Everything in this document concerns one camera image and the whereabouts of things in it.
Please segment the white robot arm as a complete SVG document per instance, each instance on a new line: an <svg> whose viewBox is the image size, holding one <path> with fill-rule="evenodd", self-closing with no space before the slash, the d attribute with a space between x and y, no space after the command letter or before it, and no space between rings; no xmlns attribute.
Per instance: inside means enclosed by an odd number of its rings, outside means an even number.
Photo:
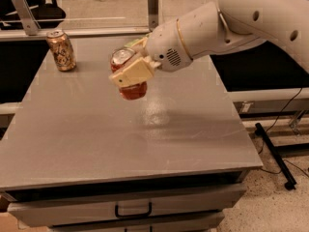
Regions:
<svg viewBox="0 0 309 232"><path fill-rule="evenodd" d="M206 55L221 55L269 41L309 71L308 0L217 0L157 26L127 47L134 55L109 79L125 88L157 70L175 72Z"/></svg>

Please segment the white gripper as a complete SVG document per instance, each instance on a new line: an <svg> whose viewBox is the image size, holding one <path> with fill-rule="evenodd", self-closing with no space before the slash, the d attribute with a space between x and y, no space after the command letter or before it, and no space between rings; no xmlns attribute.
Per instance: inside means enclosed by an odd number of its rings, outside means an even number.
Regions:
<svg viewBox="0 0 309 232"><path fill-rule="evenodd" d="M159 68L172 73L192 63L183 47L176 20L157 26L148 38L138 38L126 43L125 48L135 53L148 53L153 60L150 57L139 57L112 73L109 79L119 88L146 82L155 76L155 71Z"/></svg>

